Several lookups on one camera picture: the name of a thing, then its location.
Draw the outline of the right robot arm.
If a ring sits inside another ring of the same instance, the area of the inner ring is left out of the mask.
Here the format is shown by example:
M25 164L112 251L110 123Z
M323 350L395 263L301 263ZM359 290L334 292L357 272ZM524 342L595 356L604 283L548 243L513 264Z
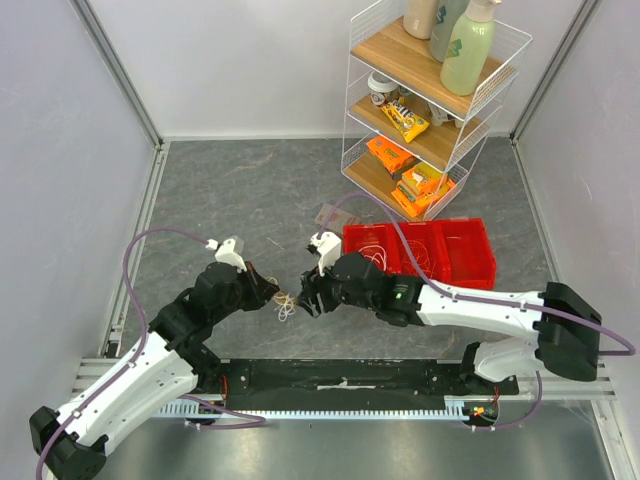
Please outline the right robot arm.
M304 273L301 286L297 304L313 317L349 305L397 327L457 326L502 335L466 348L457 377L469 393L541 370L578 382L597 378L601 316L563 283L550 282L542 292L475 290L387 274L348 253Z

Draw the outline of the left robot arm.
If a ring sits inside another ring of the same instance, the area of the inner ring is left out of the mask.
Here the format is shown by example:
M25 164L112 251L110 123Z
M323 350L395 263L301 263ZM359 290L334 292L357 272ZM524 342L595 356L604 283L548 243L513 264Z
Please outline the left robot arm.
M36 476L92 479L106 459L166 404L219 382L219 358L204 342L237 311L256 311L278 292L253 266L213 262L164 306L106 374L68 403L29 419Z

